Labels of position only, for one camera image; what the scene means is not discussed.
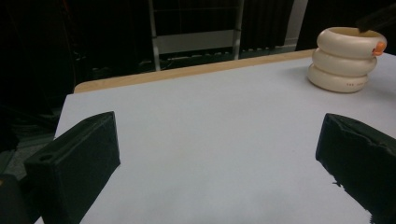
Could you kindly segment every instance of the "orange sticker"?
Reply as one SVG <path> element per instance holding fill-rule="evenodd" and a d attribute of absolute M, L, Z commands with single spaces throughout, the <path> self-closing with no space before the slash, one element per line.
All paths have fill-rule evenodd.
<path fill-rule="evenodd" d="M 387 44 L 379 41 L 376 44 L 375 49 L 373 49 L 373 56 L 380 56 L 382 54 L 382 52 L 384 52 L 384 49 L 387 47 Z"/>

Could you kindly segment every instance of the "cream container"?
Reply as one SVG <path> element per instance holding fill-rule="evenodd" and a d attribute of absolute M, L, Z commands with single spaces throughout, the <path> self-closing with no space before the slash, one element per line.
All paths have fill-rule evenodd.
<path fill-rule="evenodd" d="M 380 33 L 360 33 L 357 28 L 328 28 L 318 36 L 308 79 L 328 91 L 354 92 L 368 81 L 387 39 Z"/>

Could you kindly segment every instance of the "wooden trim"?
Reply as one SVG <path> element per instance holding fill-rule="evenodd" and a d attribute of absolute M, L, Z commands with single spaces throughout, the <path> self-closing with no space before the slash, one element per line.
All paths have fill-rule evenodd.
<path fill-rule="evenodd" d="M 78 84 L 75 87 L 74 93 L 85 92 L 85 91 L 98 91 L 103 89 L 129 86 L 134 84 L 141 84 L 141 83 L 147 83 L 147 82 L 170 79 L 170 78 L 187 77 L 187 76 L 199 75 L 203 73 L 218 72 L 218 71 L 247 67 L 258 64 L 277 63 L 287 60 L 307 58 L 307 57 L 311 57 L 312 53 L 313 50 L 308 49 L 308 50 L 294 51 L 290 53 L 262 56 L 257 58 L 241 59 L 241 60 L 228 61 L 222 63 L 208 63 L 203 65 L 163 70 L 163 71 L 151 72 L 145 74 L 129 75 L 124 77 L 112 77 L 112 78 L 100 79 L 95 81 L 88 81 Z"/>

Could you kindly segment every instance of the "white tabletop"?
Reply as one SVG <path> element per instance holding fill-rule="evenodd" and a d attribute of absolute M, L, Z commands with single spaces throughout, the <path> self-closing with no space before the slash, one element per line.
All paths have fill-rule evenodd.
<path fill-rule="evenodd" d="M 342 94 L 311 59 L 69 95 L 56 136 L 114 111 L 121 166 L 82 223 L 369 223 L 315 160 L 326 113 L 396 136 L 396 57 Z"/>

